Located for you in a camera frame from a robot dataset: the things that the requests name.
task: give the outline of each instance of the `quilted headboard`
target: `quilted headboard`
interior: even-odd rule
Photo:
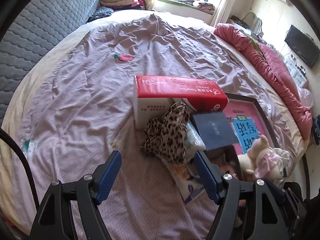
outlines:
[[[85,24],[99,0],[31,0],[0,42],[0,126],[22,79],[68,34]]]

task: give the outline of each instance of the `leopard print fabric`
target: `leopard print fabric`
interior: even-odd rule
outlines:
[[[150,119],[144,132],[147,136],[140,149],[149,156],[159,156],[171,164],[186,162],[184,146],[190,113],[182,102],[173,104],[159,120]]]

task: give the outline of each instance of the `black tv screen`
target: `black tv screen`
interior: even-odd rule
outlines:
[[[320,50],[308,36],[291,25],[284,41],[306,62],[309,67],[313,67],[315,65],[319,58]]]

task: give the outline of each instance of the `silver bolt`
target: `silver bolt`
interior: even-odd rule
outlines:
[[[232,176],[230,174],[226,173],[226,174],[223,175],[223,178],[226,179],[226,180],[231,180]]]
[[[92,175],[91,174],[86,174],[86,175],[84,175],[83,179],[84,180],[90,180],[90,179],[92,179]]]
[[[264,185],[264,181],[262,179],[257,179],[257,184],[260,186]]]
[[[59,184],[59,181],[58,181],[58,180],[55,180],[55,181],[51,182],[51,185],[52,185],[52,186],[57,186],[58,184]]]

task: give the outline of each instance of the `red and white package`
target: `red and white package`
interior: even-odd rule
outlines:
[[[133,110],[136,129],[143,130],[149,119],[161,117],[175,102],[183,101],[194,111],[222,111],[228,98],[211,80],[135,76]]]

